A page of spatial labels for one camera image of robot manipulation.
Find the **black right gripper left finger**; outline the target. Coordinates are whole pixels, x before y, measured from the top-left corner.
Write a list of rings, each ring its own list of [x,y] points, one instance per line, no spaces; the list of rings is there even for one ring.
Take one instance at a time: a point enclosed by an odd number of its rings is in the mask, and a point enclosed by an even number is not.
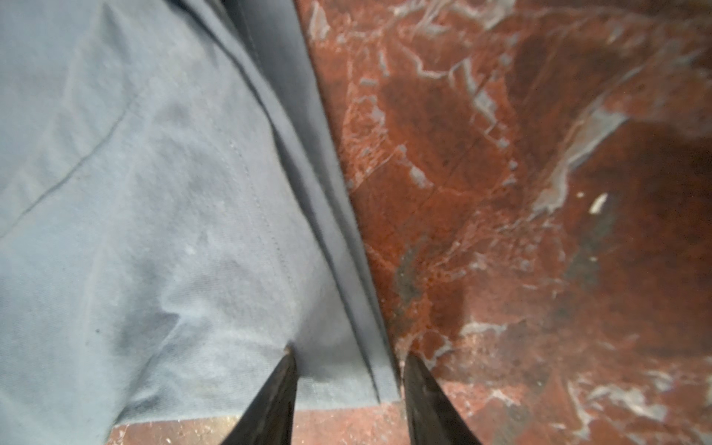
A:
[[[286,349],[222,445],[289,445],[299,381],[296,354]]]

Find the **grey t-shirt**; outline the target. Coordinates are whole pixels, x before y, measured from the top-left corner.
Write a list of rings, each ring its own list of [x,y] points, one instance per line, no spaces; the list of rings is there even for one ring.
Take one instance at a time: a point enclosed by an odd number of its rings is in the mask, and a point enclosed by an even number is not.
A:
[[[290,1],[1,5],[1,441],[394,402]]]

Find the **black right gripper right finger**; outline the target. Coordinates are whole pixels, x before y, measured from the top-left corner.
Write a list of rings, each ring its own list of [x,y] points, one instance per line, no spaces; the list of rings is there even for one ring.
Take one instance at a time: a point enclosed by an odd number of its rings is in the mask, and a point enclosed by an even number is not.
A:
[[[403,368],[404,399],[412,444],[482,445],[422,359],[409,353]]]

